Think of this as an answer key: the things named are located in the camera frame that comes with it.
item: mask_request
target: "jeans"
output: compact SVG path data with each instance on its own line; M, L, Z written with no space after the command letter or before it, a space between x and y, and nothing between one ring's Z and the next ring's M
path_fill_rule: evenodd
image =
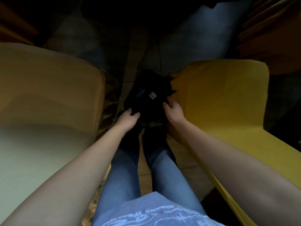
M141 197L138 160L139 133L136 124L120 142L112 159L111 170L104 184L93 222L103 213L117 208L126 201ZM153 192L183 207L206 215L186 179L177 167L175 156L166 141L166 126L146 127L142 136L143 151L150 168Z

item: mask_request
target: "blue t-shirt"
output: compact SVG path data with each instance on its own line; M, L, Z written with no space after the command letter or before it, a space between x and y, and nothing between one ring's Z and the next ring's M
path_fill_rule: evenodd
M157 192L127 201L99 216L93 226L198 225L224 226L208 216L175 204Z

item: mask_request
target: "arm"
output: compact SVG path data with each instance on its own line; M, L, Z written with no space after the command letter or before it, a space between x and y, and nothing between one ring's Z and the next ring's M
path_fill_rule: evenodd
M188 122L168 98L166 116L243 211L258 225L299 225L301 190L253 156Z
M5 225L80 225L122 137L140 114L124 112L106 134L37 188L2 223Z

